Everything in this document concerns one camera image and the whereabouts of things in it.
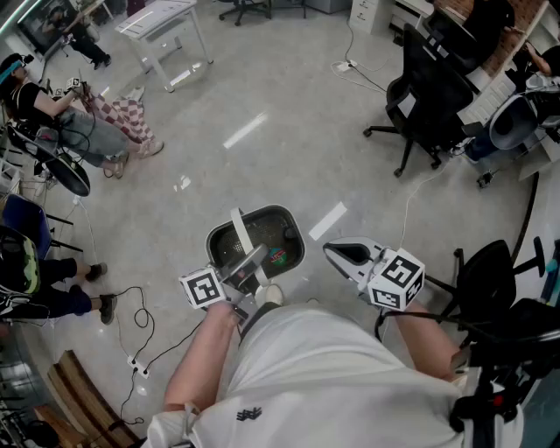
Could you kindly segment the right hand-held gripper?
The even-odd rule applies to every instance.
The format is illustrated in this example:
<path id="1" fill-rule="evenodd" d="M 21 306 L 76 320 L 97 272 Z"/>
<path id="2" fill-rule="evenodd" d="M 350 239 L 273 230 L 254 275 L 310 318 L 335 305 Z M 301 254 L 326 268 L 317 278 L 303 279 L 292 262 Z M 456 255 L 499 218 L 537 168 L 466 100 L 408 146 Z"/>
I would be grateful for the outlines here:
<path id="1" fill-rule="evenodd" d="M 425 265 L 403 248 L 383 249 L 368 237 L 349 236 L 329 241 L 323 251 L 344 278 L 360 281 L 371 305 L 403 312 L 424 287 Z"/>

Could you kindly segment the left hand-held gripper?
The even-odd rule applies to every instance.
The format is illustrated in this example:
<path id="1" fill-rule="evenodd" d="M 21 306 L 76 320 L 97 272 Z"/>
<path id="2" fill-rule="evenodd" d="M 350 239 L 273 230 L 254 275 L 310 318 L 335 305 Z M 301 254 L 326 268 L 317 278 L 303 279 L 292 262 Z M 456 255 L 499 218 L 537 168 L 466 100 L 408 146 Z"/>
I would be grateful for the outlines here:
<path id="1" fill-rule="evenodd" d="M 245 326 L 257 313 L 255 295 L 244 291 L 242 285 L 253 276 L 269 252 L 265 244 L 259 244 L 237 262 L 230 262 L 218 271 L 207 265 L 180 276 L 178 282 L 185 293 L 187 303 L 193 309 L 226 302 L 233 307 L 241 325 Z"/>

